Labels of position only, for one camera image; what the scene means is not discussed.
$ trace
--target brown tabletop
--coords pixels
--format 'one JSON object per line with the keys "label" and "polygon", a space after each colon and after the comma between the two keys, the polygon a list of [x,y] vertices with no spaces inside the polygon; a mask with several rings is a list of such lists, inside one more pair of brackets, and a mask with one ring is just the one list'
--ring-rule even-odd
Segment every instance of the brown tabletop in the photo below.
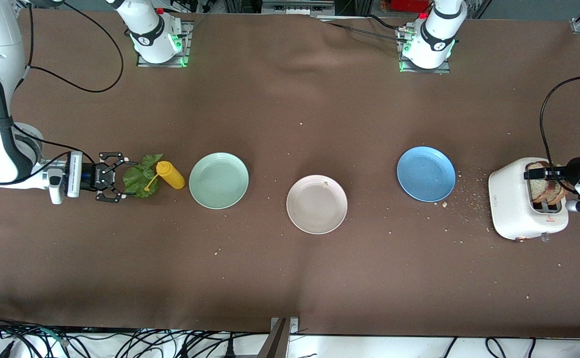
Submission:
{"label": "brown tabletop", "polygon": [[[389,41],[289,15],[210,15],[188,68],[136,68],[117,14],[92,16],[122,45],[118,86],[85,93],[31,71],[13,117],[92,156],[163,153],[185,177],[230,152],[249,189],[213,211],[165,185],[118,205],[0,188],[0,317],[265,331],[270,317],[298,316],[306,333],[580,337],[580,214],[550,243],[516,243],[494,232],[487,197],[492,171],[544,154],[542,100],[580,75],[580,35],[566,22],[467,21],[440,76],[400,73]],[[35,20],[33,64],[93,89],[115,79],[115,49],[92,23],[59,10]],[[566,163],[580,156],[580,82],[549,106],[553,156]],[[399,157],[417,145],[461,175],[446,208],[397,183]],[[285,212],[289,188],[311,174],[349,201],[323,236]]]}

